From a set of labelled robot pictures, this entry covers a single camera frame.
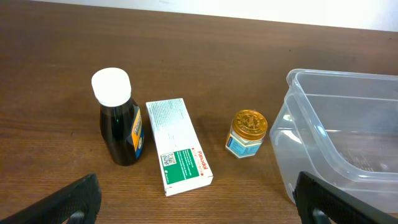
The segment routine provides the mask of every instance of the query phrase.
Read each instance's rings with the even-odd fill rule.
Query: qr code
[[[161,157],[163,161],[163,166],[170,166],[177,163],[177,161],[175,160],[174,153],[164,154],[161,155]]]

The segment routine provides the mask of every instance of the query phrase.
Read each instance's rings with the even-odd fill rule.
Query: plastic container
[[[398,77],[292,70],[270,136],[286,191],[307,171],[398,212]]]

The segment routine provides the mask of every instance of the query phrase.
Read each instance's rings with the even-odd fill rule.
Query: cardboard box
[[[180,99],[146,103],[166,196],[209,185],[213,173]]]

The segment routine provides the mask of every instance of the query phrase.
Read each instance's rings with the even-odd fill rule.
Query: green label
[[[164,154],[161,158],[167,184],[199,176],[191,149]]]

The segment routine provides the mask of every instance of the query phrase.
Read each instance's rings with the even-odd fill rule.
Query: small glass jar
[[[267,120],[257,111],[239,111],[232,121],[225,148],[239,159],[254,156],[264,140],[267,127]]]

